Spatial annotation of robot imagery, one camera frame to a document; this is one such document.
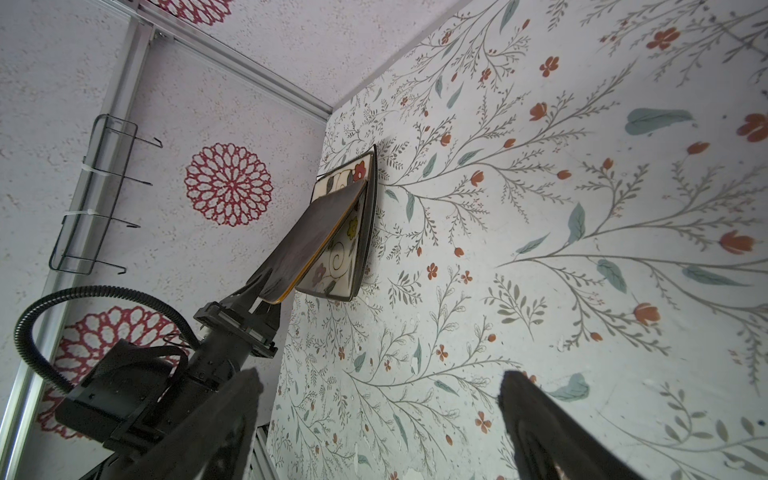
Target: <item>hook rack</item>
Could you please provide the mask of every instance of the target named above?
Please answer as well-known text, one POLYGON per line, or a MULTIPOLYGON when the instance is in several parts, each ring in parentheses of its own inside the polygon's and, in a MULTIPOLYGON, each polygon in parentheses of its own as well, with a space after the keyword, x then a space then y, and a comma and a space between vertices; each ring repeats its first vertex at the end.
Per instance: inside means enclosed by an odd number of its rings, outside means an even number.
POLYGON ((157 138, 153 138, 154 141, 145 140, 137 133, 138 125, 109 114, 98 115, 94 120, 88 154, 83 157, 83 172, 75 191, 75 196, 80 198, 78 209, 66 212, 61 220, 61 230, 48 260, 51 270, 89 275, 94 265, 101 263, 118 268, 118 275, 127 272, 124 266, 98 260, 98 254, 112 221, 123 223, 128 228, 140 227, 115 218, 114 209, 124 180, 152 185, 125 174, 135 141, 157 148, 162 148, 163 142, 157 138), (106 205, 102 207, 103 213, 94 208, 97 204, 106 205))

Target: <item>red doily pattern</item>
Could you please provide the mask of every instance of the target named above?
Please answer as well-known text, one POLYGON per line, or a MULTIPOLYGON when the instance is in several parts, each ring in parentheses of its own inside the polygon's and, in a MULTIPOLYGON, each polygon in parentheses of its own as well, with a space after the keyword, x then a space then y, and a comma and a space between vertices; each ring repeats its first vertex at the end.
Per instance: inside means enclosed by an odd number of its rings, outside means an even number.
POLYGON ((190 23, 213 25, 231 14, 232 0, 152 0, 152 3, 190 23))
MULTIPOLYGON (((168 333, 178 333, 178 329, 161 314, 140 306, 131 309, 115 306, 107 312, 88 314, 64 328, 54 367, 77 385, 119 339, 139 346, 159 346, 165 344, 162 337, 168 333)), ((177 363, 175 358, 168 360, 174 365, 177 363)), ((48 388, 40 401, 38 422, 45 432, 57 432, 65 439, 83 437, 54 418, 54 410, 64 396, 53 387, 48 388)))
POLYGON ((187 167, 187 197, 219 225, 259 220, 272 201, 272 177, 256 154, 234 144, 205 147, 187 167))

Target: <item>black cable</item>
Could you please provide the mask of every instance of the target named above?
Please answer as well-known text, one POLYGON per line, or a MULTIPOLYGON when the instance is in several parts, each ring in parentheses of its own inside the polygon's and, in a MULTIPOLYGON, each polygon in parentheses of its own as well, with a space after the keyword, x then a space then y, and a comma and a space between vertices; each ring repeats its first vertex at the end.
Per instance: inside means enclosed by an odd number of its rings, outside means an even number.
POLYGON ((200 347, 200 341, 197 339, 184 317, 182 317, 172 306, 152 295, 147 295, 138 290, 123 288, 122 286, 105 285, 76 286, 74 288, 53 292, 27 307, 22 316, 19 317, 14 331, 14 342, 22 360, 40 375, 43 380, 52 383, 54 387, 64 393, 71 392, 74 385, 72 385, 72 383, 61 373, 56 371, 56 369, 53 368, 53 365, 40 354, 37 346, 35 346, 35 341, 32 339, 32 329, 35 326, 35 321, 37 321, 38 317, 52 306, 69 300, 91 296, 122 298, 124 300, 131 300, 141 305, 148 306, 173 322, 179 329, 179 332, 181 332, 181 337, 184 341, 189 343, 192 349, 198 349, 200 347))

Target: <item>floral tablecloth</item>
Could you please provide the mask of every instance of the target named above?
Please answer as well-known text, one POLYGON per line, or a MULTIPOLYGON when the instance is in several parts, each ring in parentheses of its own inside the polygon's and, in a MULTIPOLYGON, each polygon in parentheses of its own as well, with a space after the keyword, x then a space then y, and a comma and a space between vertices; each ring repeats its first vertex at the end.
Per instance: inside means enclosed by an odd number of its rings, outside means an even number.
POLYGON ((372 253, 352 302, 296 295, 282 478, 516 478, 506 369, 647 478, 768 475, 767 25, 477 0, 338 109, 322 171, 379 147, 372 253))

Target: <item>red circular pattern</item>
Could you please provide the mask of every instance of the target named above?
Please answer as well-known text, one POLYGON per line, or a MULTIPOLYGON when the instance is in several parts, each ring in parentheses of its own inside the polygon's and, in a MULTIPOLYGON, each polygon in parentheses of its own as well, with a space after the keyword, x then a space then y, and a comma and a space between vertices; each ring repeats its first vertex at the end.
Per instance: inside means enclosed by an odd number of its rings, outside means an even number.
POLYGON ((187 197, 195 210, 219 225, 259 220, 272 201, 266 165, 244 147, 215 144, 192 157, 187 167, 187 197))
MULTIPOLYGON (((168 333, 178 333, 178 329, 161 314, 140 306, 130 309, 114 306, 107 312, 88 314, 64 328, 54 367, 77 385, 119 339, 139 346, 159 346, 165 344, 162 337, 168 333)), ((168 360, 174 365, 177 363, 175 358, 168 360)), ((54 410, 64 396, 53 387, 45 390, 38 422, 43 431, 57 432, 65 439, 83 437, 54 418, 54 410)))
POLYGON ((171 15, 190 23, 213 25, 231 14, 232 0, 151 0, 171 15))

